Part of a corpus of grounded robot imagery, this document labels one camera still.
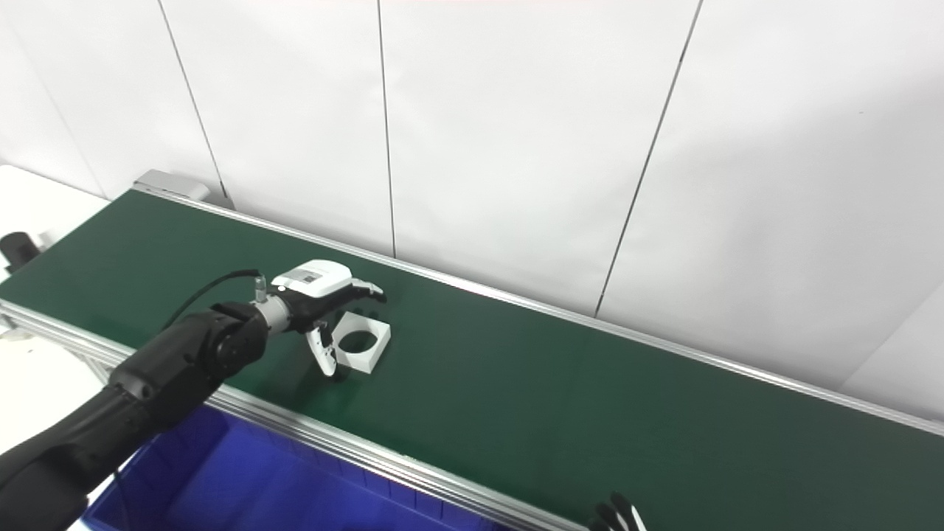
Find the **wall panel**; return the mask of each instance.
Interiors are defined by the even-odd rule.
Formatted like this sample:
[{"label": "wall panel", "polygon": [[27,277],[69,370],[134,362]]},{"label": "wall panel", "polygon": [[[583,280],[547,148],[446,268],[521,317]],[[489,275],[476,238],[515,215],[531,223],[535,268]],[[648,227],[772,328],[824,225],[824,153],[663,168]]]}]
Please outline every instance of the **wall panel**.
[{"label": "wall panel", "polygon": [[696,5],[381,1],[398,256],[592,313]]},{"label": "wall panel", "polygon": [[374,0],[164,0],[237,210],[392,252]]},{"label": "wall panel", "polygon": [[0,0],[107,197],[149,169],[219,191],[154,0]]},{"label": "wall panel", "polygon": [[600,317],[845,381],[944,279],[942,22],[706,2]]},{"label": "wall panel", "polygon": [[2,10],[0,163],[26,168],[90,194],[102,194]]},{"label": "wall panel", "polygon": [[944,286],[845,384],[844,393],[926,419],[944,420]]}]

